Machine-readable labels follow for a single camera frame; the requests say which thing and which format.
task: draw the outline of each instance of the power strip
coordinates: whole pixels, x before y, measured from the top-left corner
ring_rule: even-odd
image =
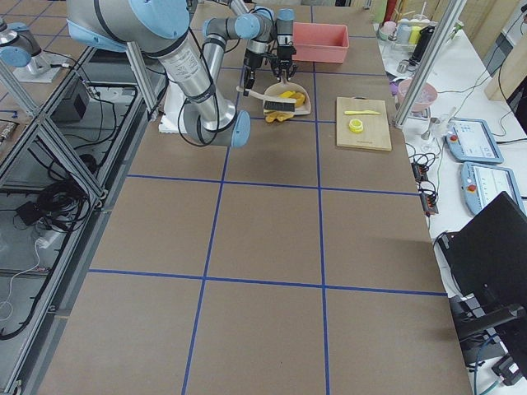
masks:
[[[412,172],[416,182],[421,183],[422,181],[428,181],[428,175],[424,165],[413,162]]]
[[[422,210],[425,212],[427,216],[433,216],[435,214],[439,214],[439,210],[437,209],[437,205],[435,202],[433,202],[430,199],[430,195],[421,192],[419,193],[419,198],[421,199],[422,204]]]

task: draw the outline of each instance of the black brush bristles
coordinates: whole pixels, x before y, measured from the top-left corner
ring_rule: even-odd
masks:
[[[263,109],[270,111],[280,111],[281,113],[294,113],[295,103],[281,103],[278,101],[265,100],[263,103]]]

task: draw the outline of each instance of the pink tray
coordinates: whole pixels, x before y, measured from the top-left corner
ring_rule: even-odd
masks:
[[[293,42],[293,60],[307,62],[343,63],[349,48],[345,25],[295,22]]]

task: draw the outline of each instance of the wooden cutting board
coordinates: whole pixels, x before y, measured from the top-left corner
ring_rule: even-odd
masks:
[[[344,115],[344,111],[372,109],[380,115]],[[362,133],[354,133],[347,125],[351,119],[360,119],[364,125]],[[337,146],[392,151],[389,137],[388,115],[383,100],[362,100],[351,97],[337,98]]]

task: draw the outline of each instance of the yellow knife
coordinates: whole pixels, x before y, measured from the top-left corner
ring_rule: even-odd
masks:
[[[357,111],[344,111],[344,115],[380,115],[380,112],[372,109],[362,109]]]

